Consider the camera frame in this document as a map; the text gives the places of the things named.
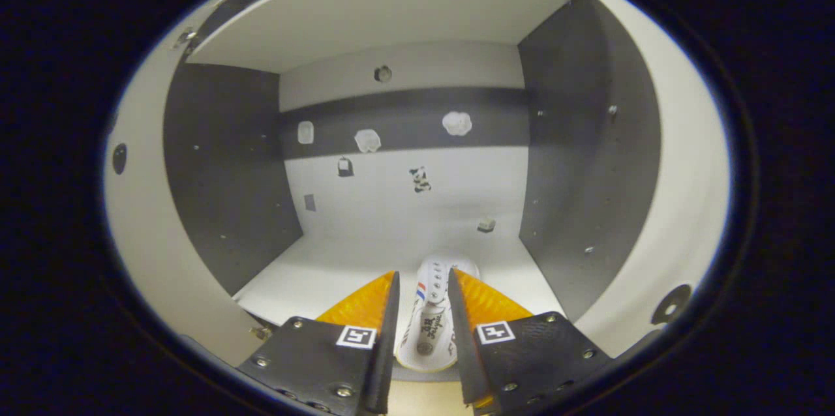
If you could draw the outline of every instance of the white floor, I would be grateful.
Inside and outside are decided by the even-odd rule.
[[[446,248],[473,259],[482,280],[534,314],[563,309],[518,238],[480,235]],[[316,318],[386,271],[400,271],[397,336],[414,305],[418,265],[438,250],[420,240],[328,239],[305,235],[275,258],[235,297],[247,312],[275,324],[290,317]]]

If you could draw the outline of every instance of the white sneaker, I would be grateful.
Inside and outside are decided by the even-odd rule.
[[[478,267],[466,256],[435,253],[417,270],[417,291],[412,321],[397,348],[397,360],[418,372],[438,372],[457,360],[453,313],[449,306],[447,276],[456,268],[478,277]]]

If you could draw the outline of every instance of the white wall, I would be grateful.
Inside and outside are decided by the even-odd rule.
[[[391,80],[374,80],[387,65]],[[281,74],[281,111],[338,98],[436,87],[524,89],[519,49],[511,44],[445,41],[401,44],[323,59]]]
[[[647,15],[626,0],[600,0],[635,40],[656,86],[661,155],[644,228],[623,268],[576,326],[617,356],[646,333],[676,286],[697,288],[725,227],[730,160],[722,121],[698,69]]]
[[[171,197],[163,153],[165,98],[185,49],[172,46],[182,30],[197,29],[211,10],[204,5],[177,23],[138,68],[119,102],[102,176],[110,232],[146,303],[175,333],[191,336],[236,366],[262,343],[249,333],[258,323],[235,304],[191,245]],[[116,175],[112,154],[119,143],[126,143],[128,155],[125,171]]]
[[[527,147],[471,147],[346,154],[354,176],[337,176],[339,155],[284,161],[305,235],[330,238],[420,238],[430,243],[478,238],[478,219],[491,216],[490,235],[519,235],[528,175]],[[414,192],[409,169],[426,167],[432,190]],[[316,199],[305,210],[304,195]]]
[[[408,42],[516,45],[569,0],[259,0],[201,42],[191,63],[276,74]]]

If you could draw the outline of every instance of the black background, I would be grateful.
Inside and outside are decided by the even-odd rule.
[[[0,413],[250,412],[123,312],[119,292],[108,292],[115,271],[97,211],[108,113],[148,46],[197,0],[2,1],[3,134],[12,138],[2,405],[14,409]],[[832,4],[647,1],[663,22],[701,36],[736,83],[757,137],[757,226],[709,321],[584,413],[823,412],[832,376]]]

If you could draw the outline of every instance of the shoe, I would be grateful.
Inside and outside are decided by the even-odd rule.
[[[453,313],[447,279],[450,268],[478,277],[478,267],[466,256],[435,253],[417,270],[412,320],[397,347],[397,362],[417,372],[439,372],[457,360]]]

